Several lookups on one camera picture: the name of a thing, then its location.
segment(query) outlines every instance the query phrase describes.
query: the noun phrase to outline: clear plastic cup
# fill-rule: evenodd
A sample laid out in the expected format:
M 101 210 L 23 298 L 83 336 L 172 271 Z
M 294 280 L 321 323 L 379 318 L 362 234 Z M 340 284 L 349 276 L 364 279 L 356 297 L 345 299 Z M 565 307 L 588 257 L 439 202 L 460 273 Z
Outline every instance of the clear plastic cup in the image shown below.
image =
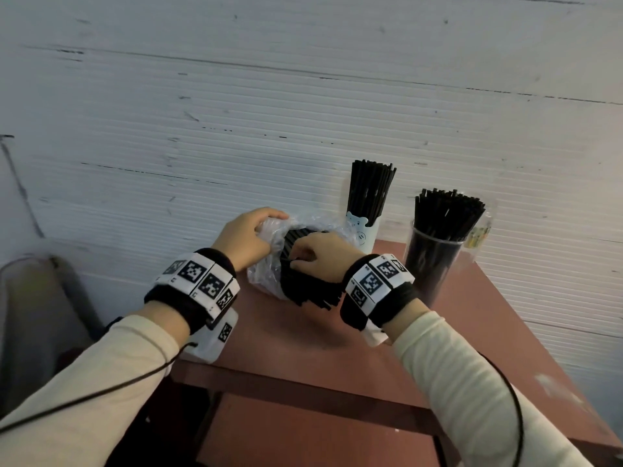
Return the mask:
M 431 307 L 439 294 L 448 270 L 464 241 L 444 241 L 418 231 L 411 221 L 411 236 L 404 252 L 405 267 L 415 277 L 413 287 L 422 302 Z

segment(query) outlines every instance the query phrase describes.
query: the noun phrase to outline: reddish brown table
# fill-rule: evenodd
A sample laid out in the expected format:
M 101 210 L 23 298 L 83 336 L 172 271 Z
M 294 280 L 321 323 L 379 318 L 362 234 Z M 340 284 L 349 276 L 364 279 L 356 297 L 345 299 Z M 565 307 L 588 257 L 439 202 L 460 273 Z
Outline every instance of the reddish brown table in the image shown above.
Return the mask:
M 403 250 L 401 243 L 377 241 L 375 246 L 376 252 L 399 257 Z M 240 286 L 238 325 L 219 360 L 207 365 L 184 356 L 173 367 L 176 381 L 442 435 L 427 401 L 389 346 L 369 348 L 337 311 L 280 301 L 244 277 Z M 433 309 L 502 369 L 589 460 L 597 466 L 616 465 L 614 455 L 623 447 L 619 439 L 592 410 L 548 396 L 538 374 L 584 399 L 477 264 L 450 272 Z

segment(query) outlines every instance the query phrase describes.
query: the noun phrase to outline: long sleeve shirt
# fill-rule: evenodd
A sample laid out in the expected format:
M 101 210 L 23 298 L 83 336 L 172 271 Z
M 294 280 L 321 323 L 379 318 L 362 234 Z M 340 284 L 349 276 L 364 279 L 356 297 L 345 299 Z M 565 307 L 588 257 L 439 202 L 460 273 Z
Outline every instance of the long sleeve shirt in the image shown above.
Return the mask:
M 511 466 L 517 413 L 508 387 L 478 352 L 437 313 L 413 322 L 394 343 L 402 365 L 427 396 L 465 466 Z M 124 382 L 169 361 L 175 340 L 141 316 L 114 326 L 72 365 L 6 416 L 0 426 Z M 3 466 L 90 467 L 105 464 L 166 371 L 0 435 Z M 521 465 L 591 464 L 517 391 L 525 425 Z

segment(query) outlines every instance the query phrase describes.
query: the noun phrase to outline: wrist strap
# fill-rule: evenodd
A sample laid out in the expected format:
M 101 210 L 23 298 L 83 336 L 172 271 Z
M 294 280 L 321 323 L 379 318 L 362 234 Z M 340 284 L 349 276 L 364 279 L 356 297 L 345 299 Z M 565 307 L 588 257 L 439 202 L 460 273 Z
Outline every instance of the wrist strap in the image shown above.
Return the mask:
M 156 300 L 174 308 L 191 334 L 204 325 L 214 329 L 240 291 L 230 260 L 210 248 L 178 257 L 155 283 L 144 302 Z
M 363 330 L 368 319 L 379 328 L 393 319 L 410 301 L 418 298 L 413 275 L 393 254 L 366 256 L 348 269 L 347 297 L 340 316 Z

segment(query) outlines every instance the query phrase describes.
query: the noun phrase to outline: plastic bag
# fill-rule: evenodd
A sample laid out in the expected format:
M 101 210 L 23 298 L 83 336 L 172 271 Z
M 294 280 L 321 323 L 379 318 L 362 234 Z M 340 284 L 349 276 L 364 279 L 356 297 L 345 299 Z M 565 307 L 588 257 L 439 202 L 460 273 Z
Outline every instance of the plastic bag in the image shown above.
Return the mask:
M 331 231 L 342 236 L 349 243 L 356 245 L 357 231 L 345 217 L 316 212 L 290 216 L 287 220 L 268 218 L 264 221 L 260 232 L 261 239 L 270 244 L 270 254 L 247 269 L 249 282 L 260 290 L 287 300 L 281 290 L 280 255 L 284 249 L 285 235 L 291 229 L 309 228 L 317 231 Z

